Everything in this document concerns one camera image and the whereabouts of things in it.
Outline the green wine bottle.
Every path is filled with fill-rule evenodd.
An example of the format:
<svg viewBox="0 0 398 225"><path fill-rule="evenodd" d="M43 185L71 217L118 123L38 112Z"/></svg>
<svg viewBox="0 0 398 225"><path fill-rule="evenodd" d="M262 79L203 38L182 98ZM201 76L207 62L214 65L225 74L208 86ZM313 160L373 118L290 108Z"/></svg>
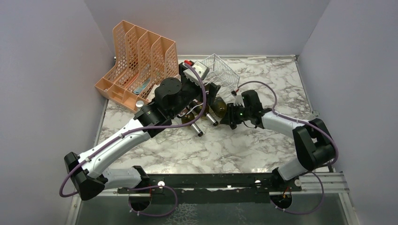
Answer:
<svg viewBox="0 0 398 225"><path fill-rule="evenodd" d="M191 129L195 131L196 135L197 135L198 137L202 137L204 133L203 133L203 131L198 127L198 125L197 125L195 122L193 122L194 119L195 119L195 115L194 115L193 113L191 113L191 112L186 113L185 115L183 115L183 116L181 117L181 121L182 121L183 124L185 124L185 123L190 123Z"/></svg>
<svg viewBox="0 0 398 225"><path fill-rule="evenodd" d="M226 102L220 96L217 96L214 99L213 103L210 105L210 108L213 110L215 115L221 119L226 115L228 109Z"/></svg>
<svg viewBox="0 0 398 225"><path fill-rule="evenodd" d="M199 114L199 113L201 112L202 108L205 107L205 110L204 110L202 116L203 116L203 117L206 117L206 118L211 122L211 124L212 124L214 127L216 127L216 126L219 124L218 121L209 113L209 107L208 107L208 105L203 105L203 103L199 103L199 102L197 102L197 101L192 101L192 102L189 104L189 107L190 107L196 114Z"/></svg>

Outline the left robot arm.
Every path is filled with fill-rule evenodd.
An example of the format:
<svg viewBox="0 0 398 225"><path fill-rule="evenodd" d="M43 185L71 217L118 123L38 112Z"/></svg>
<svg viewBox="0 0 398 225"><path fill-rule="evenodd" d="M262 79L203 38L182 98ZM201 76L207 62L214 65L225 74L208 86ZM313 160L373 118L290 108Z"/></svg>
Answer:
<svg viewBox="0 0 398 225"><path fill-rule="evenodd" d="M79 195L87 201L103 190L132 188L143 192L147 188L146 175L139 166L127 170L112 170L109 166L132 148L155 137L165 129L192 125L203 114L183 124L172 124L172 120L193 100L206 104L204 79L210 69L199 61L185 61L179 64L180 78L168 77L155 89L155 97L138 112L122 129L91 149L76 154L68 153L64 162L68 175L62 182L59 195Z"/></svg>

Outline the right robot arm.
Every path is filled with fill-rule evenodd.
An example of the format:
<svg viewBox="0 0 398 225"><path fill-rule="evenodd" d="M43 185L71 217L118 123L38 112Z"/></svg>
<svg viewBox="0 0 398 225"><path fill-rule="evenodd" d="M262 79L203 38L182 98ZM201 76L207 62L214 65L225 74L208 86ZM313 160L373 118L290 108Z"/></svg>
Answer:
<svg viewBox="0 0 398 225"><path fill-rule="evenodd" d="M296 157L272 171L271 186L275 190L284 190L291 179L313 171L337 156L322 120L286 119L270 108L263 108L254 90L244 91L241 97L241 104L227 104L221 124L235 129L238 124L250 121L256 128L273 130L294 140Z"/></svg>

